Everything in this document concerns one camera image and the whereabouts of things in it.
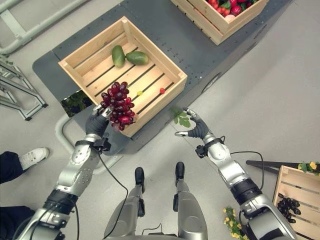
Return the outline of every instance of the gray platform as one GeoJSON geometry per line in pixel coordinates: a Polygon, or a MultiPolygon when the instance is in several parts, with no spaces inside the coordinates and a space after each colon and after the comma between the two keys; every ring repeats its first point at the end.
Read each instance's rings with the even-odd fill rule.
{"type": "MultiPolygon", "coordinates": [[[[184,91],[144,125],[132,138],[108,127],[109,154],[134,153],[174,117],[174,109],[188,106],[206,86],[219,79],[250,51],[285,11],[292,0],[270,0],[263,12],[219,46],[216,46],[169,0],[126,0],[98,17],[33,63],[33,70],[58,101],[79,87],[57,64],[113,22],[126,16],[187,75],[184,91]]],[[[84,128],[92,107],[73,119],[84,128]]]]}

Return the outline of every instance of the dark pants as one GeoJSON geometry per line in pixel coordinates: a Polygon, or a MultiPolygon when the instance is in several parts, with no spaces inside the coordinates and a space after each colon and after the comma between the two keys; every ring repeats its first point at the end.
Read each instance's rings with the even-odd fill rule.
{"type": "MultiPolygon", "coordinates": [[[[16,153],[5,151],[0,155],[0,183],[11,181],[19,177],[22,170],[16,153]]],[[[35,211],[26,206],[0,207],[0,237],[1,240],[11,239],[18,226],[35,211]]]]}

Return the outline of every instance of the metal frame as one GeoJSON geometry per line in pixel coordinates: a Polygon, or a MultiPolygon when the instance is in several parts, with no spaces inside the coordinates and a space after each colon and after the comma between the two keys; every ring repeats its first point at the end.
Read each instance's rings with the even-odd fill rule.
{"type": "Polygon", "coordinates": [[[54,22],[58,21],[64,17],[69,12],[73,11],[81,4],[87,2],[88,0],[75,0],[74,2],[68,4],[61,10],[57,11],[52,16],[48,17],[44,21],[40,22],[30,30],[26,31],[20,23],[15,19],[15,17],[8,10],[10,7],[13,7],[21,0],[7,0],[0,5],[0,18],[6,23],[15,36],[15,40],[6,46],[5,48],[0,47],[0,54],[6,55],[10,54],[19,48],[22,45],[25,45],[33,39],[33,37],[39,34],[41,31],[48,28],[54,22]]]}
{"type": "Polygon", "coordinates": [[[30,121],[34,114],[48,106],[20,69],[15,65],[9,65],[3,58],[0,58],[0,91],[7,96],[0,96],[0,105],[17,110],[26,121],[30,121]],[[13,81],[12,78],[14,77],[21,80],[23,85],[13,81]],[[34,97],[37,104],[31,109],[24,109],[20,106],[15,96],[6,87],[18,89],[23,93],[34,97]]]}

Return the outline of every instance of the red grapes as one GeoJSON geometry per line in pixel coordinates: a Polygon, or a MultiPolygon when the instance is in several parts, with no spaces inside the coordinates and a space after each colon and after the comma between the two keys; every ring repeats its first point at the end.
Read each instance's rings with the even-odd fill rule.
{"type": "Polygon", "coordinates": [[[110,117],[111,125],[115,131],[123,131],[125,126],[133,124],[135,113],[131,110],[135,105],[132,99],[127,97],[129,90],[128,83],[114,82],[106,92],[101,93],[103,108],[113,106],[113,112],[110,117]]]}

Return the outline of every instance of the fruit crate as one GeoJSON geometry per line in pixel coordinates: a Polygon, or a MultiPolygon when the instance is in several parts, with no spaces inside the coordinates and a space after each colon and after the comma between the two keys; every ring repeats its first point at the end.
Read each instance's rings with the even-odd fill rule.
{"type": "Polygon", "coordinates": [[[90,39],[84,45],[59,62],[63,70],[96,104],[102,101],[114,82],[127,82],[136,113],[135,123],[126,126],[122,134],[132,137],[143,125],[171,102],[185,87],[187,75],[171,61],[126,17],[90,39]],[[115,67],[112,49],[121,45],[124,54],[142,51],[148,55],[146,65],[134,65],[125,61],[123,67],[115,67]]]}
{"type": "Polygon", "coordinates": [[[292,213],[296,223],[290,223],[297,233],[297,238],[299,240],[320,239],[320,176],[281,166],[273,196],[275,206],[281,200],[279,193],[300,203],[298,209],[301,215],[292,213]]]}
{"type": "Polygon", "coordinates": [[[259,0],[231,22],[218,13],[205,0],[171,0],[216,45],[219,45],[245,24],[259,15],[269,0],[259,0]]]}

